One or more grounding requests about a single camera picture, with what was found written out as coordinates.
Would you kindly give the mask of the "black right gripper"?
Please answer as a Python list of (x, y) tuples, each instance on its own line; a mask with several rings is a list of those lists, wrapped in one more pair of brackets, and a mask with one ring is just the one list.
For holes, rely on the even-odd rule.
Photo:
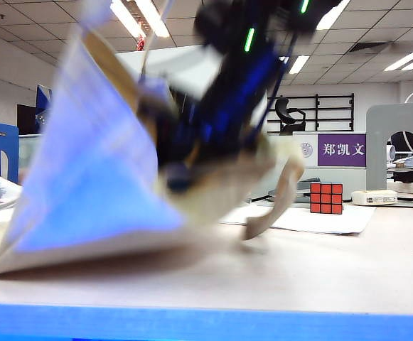
[(247, 125), (283, 69), (272, 45), (248, 52), (238, 48), (224, 55), (202, 97), (170, 86), (176, 115), (157, 119), (156, 151), (159, 167), (167, 166), (166, 182), (171, 191), (186, 191), (191, 186), (191, 173), (184, 164), (189, 156), (200, 163), (233, 156), (244, 146), (254, 145), (256, 130)]

